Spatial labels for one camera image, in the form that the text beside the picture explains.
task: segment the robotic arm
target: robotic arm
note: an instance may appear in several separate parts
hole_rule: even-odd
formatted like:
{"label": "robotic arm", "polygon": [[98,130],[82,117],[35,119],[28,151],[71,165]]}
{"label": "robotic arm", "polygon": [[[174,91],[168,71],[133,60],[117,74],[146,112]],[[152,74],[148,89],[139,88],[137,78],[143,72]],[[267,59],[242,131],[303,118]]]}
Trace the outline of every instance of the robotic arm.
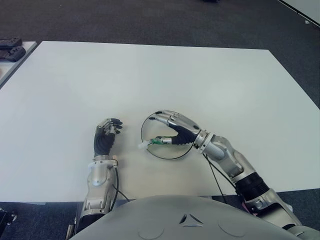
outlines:
{"label": "robotic arm", "polygon": [[114,188],[115,178],[119,189],[118,161],[116,156],[110,158],[109,153],[116,134],[120,133],[118,129],[122,128],[121,125],[119,119],[107,118],[96,127],[94,158],[88,166],[91,170],[87,179],[88,193],[79,216],[77,232],[97,221],[114,207],[118,194]]}
{"label": "robotic arm", "polygon": [[244,198],[250,213],[292,233],[299,232],[302,239],[312,239],[303,238],[307,232],[319,236],[318,231],[301,226],[301,222],[287,204],[265,184],[248,160],[235,150],[226,138],[201,130],[195,122],[177,112],[158,111],[155,117],[150,119],[162,122],[178,133],[172,137],[158,136],[158,144],[193,143],[200,153],[218,163],[234,183],[237,194]]}

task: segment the wire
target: wire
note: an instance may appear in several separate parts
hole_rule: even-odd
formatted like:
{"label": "wire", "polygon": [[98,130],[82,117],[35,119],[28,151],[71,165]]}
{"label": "wire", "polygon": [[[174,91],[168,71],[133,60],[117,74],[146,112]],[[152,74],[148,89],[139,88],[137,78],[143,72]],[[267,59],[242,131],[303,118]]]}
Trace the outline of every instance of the wire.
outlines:
{"label": "wire", "polygon": [[213,170],[213,168],[212,168],[212,165],[210,164],[211,162],[209,161],[208,156],[206,156],[206,155],[204,155],[204,154],[202,154],[202,155],[204,156],[204,158],[205,158],[205,159],[208,161],[208,163],[209,163],[211,172],[212,172],[212,174],[213,174],[213,176],[214,176],[215,182],[216,182],[216,184],[217,184],[217,186],[218,186],[218,188],[219,188],[219,191],[220,191],[220,193],[221,193],[221,196],[222,196],[222,198],[223,198],[223,202],[224,202],[225,204],[227,204],[227,200],[226,200],[226,198],[225,198],[225,196],[224,196],[224,194],[223,194],[223,192],[222,192],[222,190],[221,190],[221,188],[220,188],[220,185],[219,185],[219,183],[218,183],[218,180],[217,180],[217,178],[216,178],[216,175],[215,175],[215,172],[214,172],[214,170]]}
{"label": "wire", "polygon": [[114,209],[114,205],[116,203],[117,197],[118,197],[118,192],[119,192],[119,174],[118,174],[118,169],[117,167],[114,167],[115,170],[115,175],[116,175],[116,191],[115,191],[115,195],[114,195],[114,199],[112,202],[112,205],[110,207],[110,212],[112,211],[112,209]]}
{"label": "wire", "polygon": [[233,182],[232,182],[226,175],[224,175],[224,174],[209,160],[208,156],[207,156],[207,155],[204,155],[204,154],[202,154],[202,155],[203,155],[204,158],[208,161],[208,163],[210,164],[210,166],[214,167],[214,169],[217,170],[217,171],[222,175],[222,177],[224,177],[224,179],[227,180],[227,181],[230,183],[230,185],[231,185],[234,189],[236,189],[236,187],[235,187],[235,185],[233,184]]}
{"label": "wire", "polygon": [[127,196],[126,196],[123,192],[121,192],[119,189],[118,189],[118,192],[119,192],[128,202],[130,202],[129,198],[127,198]]}

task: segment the floor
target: floor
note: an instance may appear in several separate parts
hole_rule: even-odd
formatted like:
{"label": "floor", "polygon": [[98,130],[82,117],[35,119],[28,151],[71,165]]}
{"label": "floor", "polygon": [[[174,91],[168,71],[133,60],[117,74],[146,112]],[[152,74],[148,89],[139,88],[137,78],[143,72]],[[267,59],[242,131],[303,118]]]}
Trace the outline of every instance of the floor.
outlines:
{"label": "floor", "polygon": [[[0,38],[268,49],[320,108],[320,29],[277,0],[0,0]],[[320,190],[284,192],[320,230]],[[227,198],[233,205],[238,200]],[[76,203],[0,203],[17,209],[3,240],[63,240]]]}

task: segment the black controller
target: black controller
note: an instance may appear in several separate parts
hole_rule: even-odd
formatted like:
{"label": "black controller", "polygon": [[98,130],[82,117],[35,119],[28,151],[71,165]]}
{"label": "black controller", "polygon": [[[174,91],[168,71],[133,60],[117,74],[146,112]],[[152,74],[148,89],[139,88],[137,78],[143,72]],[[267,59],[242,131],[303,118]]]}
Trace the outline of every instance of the black controller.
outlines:
{"label": "black controller", "polygon": [[10,50],[14,47],[22,45],[21,37],[13,37],[9,39],[0,39],[0,50]]}
{"label": "black controller", "polygon": [[0,60],[16,62],[26,54],[22,46],[13,47],[11,50],[0,50]]}

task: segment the white table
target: white table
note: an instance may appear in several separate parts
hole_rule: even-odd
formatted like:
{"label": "white table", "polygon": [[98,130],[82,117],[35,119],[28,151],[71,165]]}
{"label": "white table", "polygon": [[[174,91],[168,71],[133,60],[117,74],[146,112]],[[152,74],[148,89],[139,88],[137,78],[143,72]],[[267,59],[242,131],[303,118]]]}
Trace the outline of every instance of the white table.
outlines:
{"label": "white table", "polygon": [[22,46],[25,49],[25,55],[16,62],[0,61],[0,85],[7,80],[10,74],[15,71],[19,65],[28,57],[32,50],[37,46],[35,41],[24,41]]}
{"label": "white table", "polygon": [[137,148],[161,109],[228,138],[276,191],[320,187],[320,111],[268,50],[42,42],[0,103],[0,201],[83,201],[106,117],[124,122],[111,154],[128,197],[219,195],[197,152],[161,160]]}

